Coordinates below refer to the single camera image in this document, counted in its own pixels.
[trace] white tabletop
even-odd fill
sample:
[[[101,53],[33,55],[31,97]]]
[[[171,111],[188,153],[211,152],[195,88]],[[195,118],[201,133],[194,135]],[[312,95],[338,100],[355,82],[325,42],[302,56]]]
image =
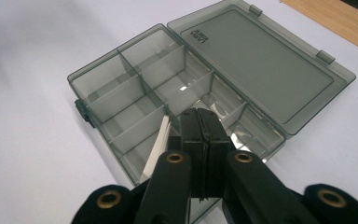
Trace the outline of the white tabletop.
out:
[[[214,2],[0,1],[0,223],[69,223],[95,189],[130,185],[76,111],[66,77],[147,28]],[[248,3],[357,76],[268,167],[299,192],[326,183],[358,199],[358,48],[279,0]]]

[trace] tackle box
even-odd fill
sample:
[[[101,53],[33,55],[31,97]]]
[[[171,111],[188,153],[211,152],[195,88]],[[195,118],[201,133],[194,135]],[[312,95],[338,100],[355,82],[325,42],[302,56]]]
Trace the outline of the tackle box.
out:
[[[212,110],[237,149],[266,161],[354,79],[236,0],[158,24],[68,77],[80,114],[134,186],[165,115],[170,135],[179,135],[184,110]],[[194,206],[192,221],[213,203]]]

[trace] box lid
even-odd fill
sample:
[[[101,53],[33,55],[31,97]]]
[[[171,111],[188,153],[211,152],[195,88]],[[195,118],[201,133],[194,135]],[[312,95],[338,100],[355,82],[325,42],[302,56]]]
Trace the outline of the box lid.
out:
[[[288,137],[355,79],[332,56],[242,1],[206,7],[168,28]]]

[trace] wooden surface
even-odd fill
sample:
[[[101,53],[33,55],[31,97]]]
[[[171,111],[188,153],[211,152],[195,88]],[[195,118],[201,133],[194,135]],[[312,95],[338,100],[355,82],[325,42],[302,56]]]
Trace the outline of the wooden surface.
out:
[[[358,9],[339,0],[282,0],[358,46]]]

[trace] brass grommet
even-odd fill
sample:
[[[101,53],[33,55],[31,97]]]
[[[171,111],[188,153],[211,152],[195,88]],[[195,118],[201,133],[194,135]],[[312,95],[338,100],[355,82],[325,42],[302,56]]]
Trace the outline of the brass grommet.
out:
[[[178,153],[173,153],[167,156],[167,161],[171,163],[178,163],[183,161],[183,156]]]
[[[330,189],[319,189],[317,194],[322,202],[332,207],[342,208],[347,205],[347,201],[341,195]]]
[[[253,161],[253,157],[246,152],[239,152],[235,154],[235,160],[240,162],[251,162]]]
[[[106,200],[105,197],[114,196],[113,199]],[[111,208],[118,205],[121,201],[121,194],[117,190],[107,190],[98,197],[97,205],[100,208]]]

